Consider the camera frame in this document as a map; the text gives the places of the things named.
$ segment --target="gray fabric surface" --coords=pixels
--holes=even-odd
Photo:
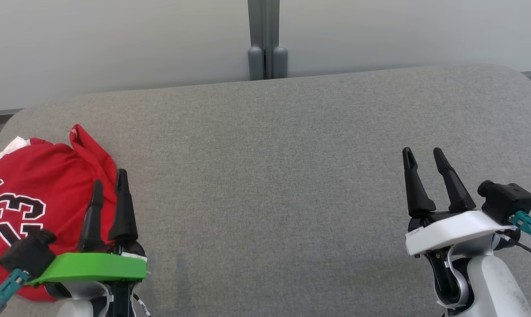
[[[495,66],[80,96],[19,112],[0,149],[67,143],[75,123],[128,170],[153,317],[439,316],[404,246],[402,148],[440,209],[435,146],[479,206],[485,179],[531,191],[531,82]],[[531,255],[499,256],[531,303]],[[14,299],[2,316],[55,306]]]

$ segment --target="red jersey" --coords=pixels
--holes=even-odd
[[[28,143],[0,158],[0,256],[40,229],[56,235],[50,245],[56,255],[75,252],[96,179],[103,183],[101,233],[108,243],[117,200],[113,159],[80,125],[70,132],[72,147],[36,138]],[[0,265],[0,283],[8,275]],[[44,287],[23,287],[17,294],[54,301]]]

